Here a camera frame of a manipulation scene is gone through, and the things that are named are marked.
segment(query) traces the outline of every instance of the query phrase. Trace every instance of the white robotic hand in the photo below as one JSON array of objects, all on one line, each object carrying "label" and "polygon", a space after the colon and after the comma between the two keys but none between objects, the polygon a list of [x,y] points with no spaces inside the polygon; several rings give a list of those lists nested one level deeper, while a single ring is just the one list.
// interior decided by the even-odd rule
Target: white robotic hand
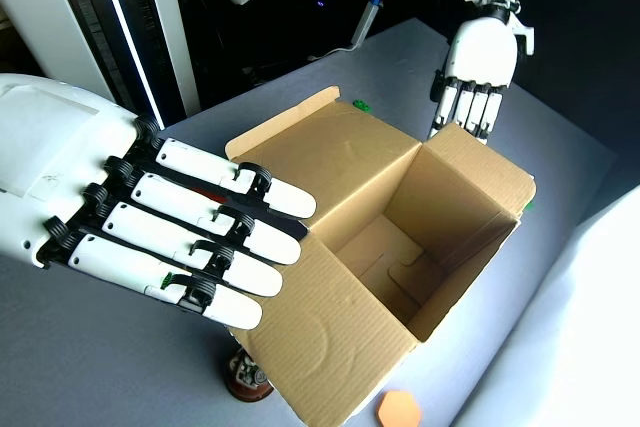
[{"label": "white robotic hand", "polygon": [[432,100],[438,102],[429,137],[455,122],[483,143],[498,116],[502,94],[518,60],[517,35],[533,55],[533,28],[520,23],[517,0],[465,0],[479,17],[464,22],[451,43],[444,72],[436,74]]},{"label": "white robotic hand", "polygon": [[262,167],[174,139],[95,94],[49,79],[0,75],[0,253],[63,263],[244,329],[276,295],[296,239],[190,188],[289,218],[315,200]]}]

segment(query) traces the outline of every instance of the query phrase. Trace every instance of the gray table surface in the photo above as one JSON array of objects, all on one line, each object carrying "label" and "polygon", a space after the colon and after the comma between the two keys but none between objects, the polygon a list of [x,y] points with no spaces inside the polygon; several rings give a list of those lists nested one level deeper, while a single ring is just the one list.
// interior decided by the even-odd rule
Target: gray table surface
[{"label": "gray table surface", "polygon": [[[338,85],[372,114],[424,139],[435,105],[439,34],[410,20],[209,109],[168,135],[217,154],[227,140]],[[489,145],[536,177],[534,208],[385,389],[409,390],[424,425],[451,424],[560,252],[614,156],[514,85]],[[195,315],[57,267],[0,259],[0,424],[6,426],[300,425],[279,394],[242,404],[225,390],[226,330]],[[376,425],[376,401],[347,422]]]}]

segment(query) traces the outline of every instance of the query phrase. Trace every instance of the small green object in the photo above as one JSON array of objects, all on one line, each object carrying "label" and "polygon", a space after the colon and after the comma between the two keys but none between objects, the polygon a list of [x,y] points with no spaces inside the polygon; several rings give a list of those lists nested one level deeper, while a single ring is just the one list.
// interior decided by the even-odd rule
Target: small green object
[{"label": "small green object", "polygon": [[171,274],[167,274],[167,276],[162,280],[162,285],[160,286],[160,289],[162,290],[166,289],[171,283],[172,278],[173,276]]},{"label": "small green object", "polygon": [[367,103],[364,100],[360,100],[360,99],[356,99],[353,101],[353,106],[357,107],[358,109],[362,110],[363,112],[369,112],[371,110],[371,107],[369,107],[369,105],[367,105]]}]

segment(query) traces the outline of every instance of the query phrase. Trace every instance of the open cardboard box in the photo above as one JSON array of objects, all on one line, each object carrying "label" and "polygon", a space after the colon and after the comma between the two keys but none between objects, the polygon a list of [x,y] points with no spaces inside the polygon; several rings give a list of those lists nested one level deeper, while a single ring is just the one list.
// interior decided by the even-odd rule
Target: open cardboard box
[{"label": "open cardboard box", "polygon": [[335,426],[460,299],[533,198],[530,175],[448,126],[421,144],[330,87],[227,144],[318,203],[302,256],[233,334],[298,417]]}]

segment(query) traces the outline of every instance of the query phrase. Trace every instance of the orange hexagonal object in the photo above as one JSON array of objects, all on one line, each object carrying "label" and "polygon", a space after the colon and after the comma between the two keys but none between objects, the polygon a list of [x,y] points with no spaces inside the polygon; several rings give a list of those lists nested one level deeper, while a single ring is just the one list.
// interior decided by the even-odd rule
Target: orange hexagonal object
[{"label": "orange hexagonal object", "polygon": [[422,420],[420,406],[409,392],[387,392],[378,407],[382,427],[418,427]]}]

